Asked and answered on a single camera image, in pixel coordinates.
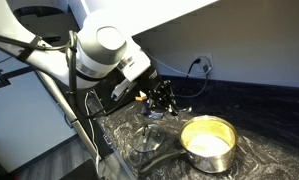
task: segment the pot handle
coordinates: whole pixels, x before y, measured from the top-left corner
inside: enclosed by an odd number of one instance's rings
[[[150,171],[156,165],[160,164],[163,160],[176,158],[176,157],[179,157],[180,155],[186,154],[186,153],[187,153],[187,151],[185,149],[180,149],[177,151],[167,152],[167,153],[155,156],[152,159],[150,159],[149,161],[147,161],[146,163],[144,163],[143,165],[141,165],[140,168],[138,169],[138,173],[141,175],[146,174],[148,171]]]

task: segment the yellow liquid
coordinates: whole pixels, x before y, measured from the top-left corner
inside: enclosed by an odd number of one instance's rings
[[[230,150],[222,139],[208,134],[197,135],[188,143],[187,150],[203,157],[219,156]]]

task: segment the stainless steel saucepan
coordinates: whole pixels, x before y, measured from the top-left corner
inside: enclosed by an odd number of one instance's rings
[[[162,161],[186,154],[189,162],[201,171],[219,173],[231,167],[238,136],[235,128],[216,116],[198,116],[180,130],[183,149],[154,157],[138,170],[145,174]]]

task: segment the electrical outlet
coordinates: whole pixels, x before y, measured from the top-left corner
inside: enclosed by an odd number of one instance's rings
[[[196,73],[206,73],[209,69],[213,69],[212,55],[210,53],[197,54],[195,59],[200,59],[200,63],[196,64]]]

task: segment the black countertop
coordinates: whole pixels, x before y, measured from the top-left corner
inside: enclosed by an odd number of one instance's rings
[[[177,99],[177,103],[191,105],[194,111],[153,120],[142,114],[141,102],[132,102],[98,119],[136,178],[299,179],[299,89],[211,82],[199,97]],[[180,127],[200,115],[215,115],[235,126],[239,140],[233,166],[223,173],[208,174],[186,158],[175,158],[139,176],[138,167],[150,158],[181,148]],[[138,153],[132,147],[133,134],[151,123],[164,128],[165,141],[156,151]]]

